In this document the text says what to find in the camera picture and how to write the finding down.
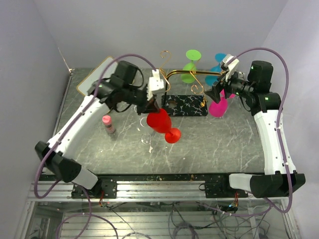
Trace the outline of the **gold wine glass rack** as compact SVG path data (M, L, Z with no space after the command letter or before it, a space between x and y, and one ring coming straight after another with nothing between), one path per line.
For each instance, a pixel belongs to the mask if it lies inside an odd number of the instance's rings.
M198 69L196 71L185 71L181 69L166 72L163 67L171 59L171 53L165 50L160 53L160 56L161 58L167 58L159 67L159 72L163 76L165 82L164 95L162 95L161 98L162 108L166 110L170 117L206 117L208 115L207 99L203 95L204 86L200 83L197 76L217 79L221 75L221 71L198 71ZM169 78L173 75L181 76L182 74L191 74L195 78L195 81L190 83L192 94L168 94L172 86Z

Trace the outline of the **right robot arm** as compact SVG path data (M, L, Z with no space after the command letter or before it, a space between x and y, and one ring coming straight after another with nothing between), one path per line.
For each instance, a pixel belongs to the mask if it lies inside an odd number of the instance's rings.
M270 92L273 66L265 61L253 61L246 80L237 71L239 61L226 57L221 75L212 89L205 91L215 103L232 94L245 99L255 121L264 153L264 174L232 173L220 184L220 193L231 197L237 189L256 198L287 197L302 187L306 178L298 173L289 154L283 129L281 97Z

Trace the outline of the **green plastic wine glass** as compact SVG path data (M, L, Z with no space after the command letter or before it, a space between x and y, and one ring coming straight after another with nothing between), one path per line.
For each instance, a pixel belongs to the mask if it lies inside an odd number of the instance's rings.
M186 52L186 57L189 60L189 63L187 63L183 70L185 71L196 71L196 64L201 59L201 53L198 50L190 49ZM182 74L181 80L184 83L190 84L195 81L195 78L191 74Z

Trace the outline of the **magenta plastic wine glass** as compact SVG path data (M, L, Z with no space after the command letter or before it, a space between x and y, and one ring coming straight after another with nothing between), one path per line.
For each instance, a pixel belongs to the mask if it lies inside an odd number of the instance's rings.
M216 118L222 117L228 108L228 99L225 98L224 90L220 92L221 100L219 103L214 101L209 106L209 113Z

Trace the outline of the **red plastic wine glass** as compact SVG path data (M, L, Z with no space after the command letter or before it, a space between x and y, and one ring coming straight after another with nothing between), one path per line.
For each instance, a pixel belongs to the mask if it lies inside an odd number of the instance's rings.
M164 109L160 109L158 113L149 113L147 124L154 131L164 134L167 143L174 144L181 138L180 130L172 127L170 116Z

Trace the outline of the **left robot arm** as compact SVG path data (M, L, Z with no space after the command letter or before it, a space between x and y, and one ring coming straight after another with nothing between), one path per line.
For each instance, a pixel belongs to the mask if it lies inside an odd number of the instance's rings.
M161 80L159 70L153 67L153 75L148 82L142 82L139 86L132 84L137 71L139 67L121 58L112 60L98 80L93 82L81 105L64 127L48 142L39 141L36 144L35 151L41 161L33 187L36 198L45 198L60 181L78 185L91 198L105 192L102 179L78 163L74 159L74 151L94 124L109 110L115 110L120 102L135 105L139 115L159 111L153 94L155 90L164 88L163 84L157 85L157 81ZM51 171L57 182L40 195L38 182L43 168Z

